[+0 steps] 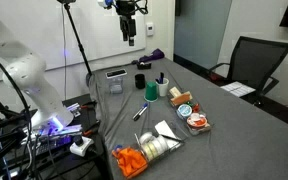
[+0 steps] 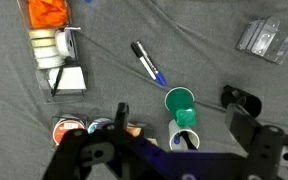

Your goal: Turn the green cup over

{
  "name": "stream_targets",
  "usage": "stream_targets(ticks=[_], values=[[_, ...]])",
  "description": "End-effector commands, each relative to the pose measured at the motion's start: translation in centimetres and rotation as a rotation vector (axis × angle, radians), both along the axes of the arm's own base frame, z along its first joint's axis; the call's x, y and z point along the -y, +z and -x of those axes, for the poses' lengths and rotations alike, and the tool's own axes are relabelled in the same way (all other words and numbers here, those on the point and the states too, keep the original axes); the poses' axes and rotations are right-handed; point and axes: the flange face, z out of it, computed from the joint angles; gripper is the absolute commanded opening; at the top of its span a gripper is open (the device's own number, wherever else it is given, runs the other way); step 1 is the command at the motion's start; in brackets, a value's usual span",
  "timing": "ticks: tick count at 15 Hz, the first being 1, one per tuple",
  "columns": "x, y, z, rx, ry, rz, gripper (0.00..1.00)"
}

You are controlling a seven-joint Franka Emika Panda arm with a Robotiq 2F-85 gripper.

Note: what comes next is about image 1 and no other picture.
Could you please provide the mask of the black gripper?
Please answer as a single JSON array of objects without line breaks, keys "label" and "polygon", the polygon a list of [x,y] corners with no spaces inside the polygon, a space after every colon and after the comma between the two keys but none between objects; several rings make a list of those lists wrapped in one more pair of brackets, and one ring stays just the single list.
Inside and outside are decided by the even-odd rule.
[{"label": "black gripper", "polygon": [[120,29],[123,34],[123,41],[128,41],[129,36],[129,46],[134,46],[136,22],[132,16],[135,14],[135,5],[131,0],[117,0],[116,5],[116,12],[120,16]]}]

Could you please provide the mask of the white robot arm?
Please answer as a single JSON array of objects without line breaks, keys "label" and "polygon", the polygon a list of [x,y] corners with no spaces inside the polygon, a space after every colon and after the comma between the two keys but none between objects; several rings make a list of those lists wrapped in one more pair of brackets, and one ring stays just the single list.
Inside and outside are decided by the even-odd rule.
[{"label": "white robot arm", "polygon": [[29,117],[33,129],[65,128],[73,114],[62,103],[58,91],[46,80],[46,61],[18,41],[0,20],[0,59],[7,62],[2,80],[24,92],[38,110]]}]

